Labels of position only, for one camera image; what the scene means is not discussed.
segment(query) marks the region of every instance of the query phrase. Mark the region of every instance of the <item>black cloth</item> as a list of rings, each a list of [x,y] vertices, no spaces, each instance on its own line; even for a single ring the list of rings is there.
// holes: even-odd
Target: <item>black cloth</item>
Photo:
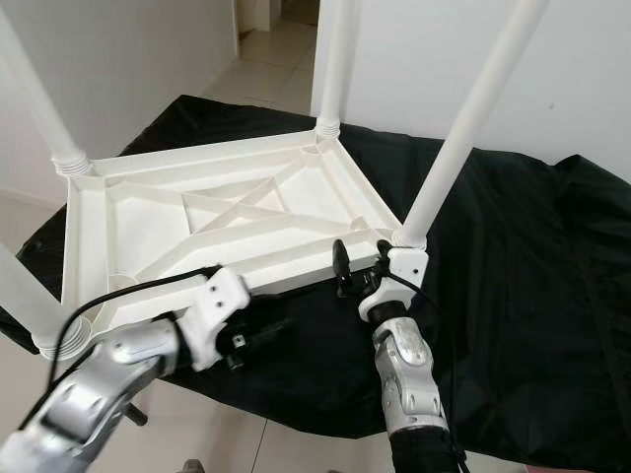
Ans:
[[[123,154],[314,124],[180,97]],[[350,125],[340,140],[401,220],[442,144]],[[20,252],[58,297],[64,222],[62,209]],[[424,289],[441,314],[419,323],[440,328],[445,317],[456,328],[461,444],[529,464],[630,471],[631,186],[580,156],[551,167],[474,150],[428,241]],[[382,431],[370,328],[352,302],[336,297],[334,282],[263,307],[259,316],[293,321],[289,343],[241,372],[222,363],[170,381],[301,431],[348,438]],[[0,321],[7,335],[32,347],[6,313]],[[444,331],[433,350],[447,399]]]

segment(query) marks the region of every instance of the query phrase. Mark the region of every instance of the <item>wire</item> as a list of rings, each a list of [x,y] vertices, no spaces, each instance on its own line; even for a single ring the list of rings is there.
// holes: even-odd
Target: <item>wire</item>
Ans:
[[[432,299],[425,294],[425,292],[423,292],[423,290],[421,288],[416,287],[413,283],[399,277],[396,276],[395,274],[392,274],[389,272],[389,270],[386,272],[386,276],[391,278],[392,280],[396,281],[399,284],[402,284],[403,286],[411,289],[412,291],[414,291],[416,294],[418,294],[419,296],[422,296],[423,299],[429,303],[429,305],[432,307],[432,309],[436,312],[436,314],[439,316],[439,318],[445,323],[445,327],[447,329],[447,333],[448,333],[448,337],[450,338],[450,350],[451,350],[451,358],[452,358],[452,362],[451,362],[451,366],[450,366],[450,415],[447,419],[447,423],[449,425],[450,428],[450,438],[451,438],[451,442],[452,442],[452,450],[453,450],[453,454],[456,457],[456,461],[458,466],[460,467],[460,469],[462,470],[463,473],[470,473],[468,467],[466,466],[466,463],[464,462],[464,460],[466,459],[466,455],[464,455],[464,452],[462,451],[462,449],[458,446],[457,443],[457,428],[456,428],[456,380],[457,380],[457,363],[456,363],[456,359],[457,359],[457,351],[456,351],[456,338],[454,336],[454,332],[452,331],[452,327],[450,325],[449,320],[446,317],[442,317],[441,316],[441,310],[438,307],[438,304],[436,304],[434,301],[432,301]]]
[[[107,301],[111,301],[112,299],[120,298],[122,296],[126,296],[128,294],[136,293],[138,291],[142,291],[144,289],[155,288],[156,286],[163,286],[165,284],[174,283],[175,281],[181,281],[183,279],[192,278],[193,276],[204,275],[207,278],[210,278],[217,271],[221,269],[221,266],[213,266],[209,268],[198,268],[192,271],[188,271],[187,273],[177,274],[175,276],[170,276],[168,278],[156,279],[154,281],[148,281],[146,283],[136,284],[135,286],[130,286],[128,288],[119,289],[118,291],[114,291],[113,293],[105,294],[96,299],[89,301],[81,305],[74,312],[70,314],[68,319],[64,322],[61,327],[61,331],[59,332],[59,336],[57,337],[57,344],[55,345],[55,352],[52,357],[52,361],[50,362],[50,371],[48,373],[48,381],[46,383],[46,390],[44,392],[44,396],[46,393],[50,393],[54,388],[55,384],[55,376],[57,372],[57,365],[59,363],[59,356],[61,354],[61,345],[63,343],[63,339],[66,337],[66,333],[70,329],[72,323],[81,316],[86,310],[90,310],[91,308],[106,303]]]

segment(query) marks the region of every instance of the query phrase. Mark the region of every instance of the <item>black tarp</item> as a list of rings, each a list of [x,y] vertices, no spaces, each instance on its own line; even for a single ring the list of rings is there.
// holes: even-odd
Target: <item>black tarp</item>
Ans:
[[[123,154],[314,124],[180,97]],[[402,220],[441,142],[348,125],[340,140]],[[62,209],[20,252],[58,297],[64,222]],[[474,150],[428,240],[425,290],[456,328],[462,445],[529,464],[631,471],[631,187],[580,156],[551,167]],[[306,432],[358,438],[384,429],[369,327],[332,281],[258,311],[286,314],[291,341],[242,372],[219,364],[171,381]],[[32,348],[24,329],[6,314],[0,321]],[[433,349],[446,393],[446,337]]]

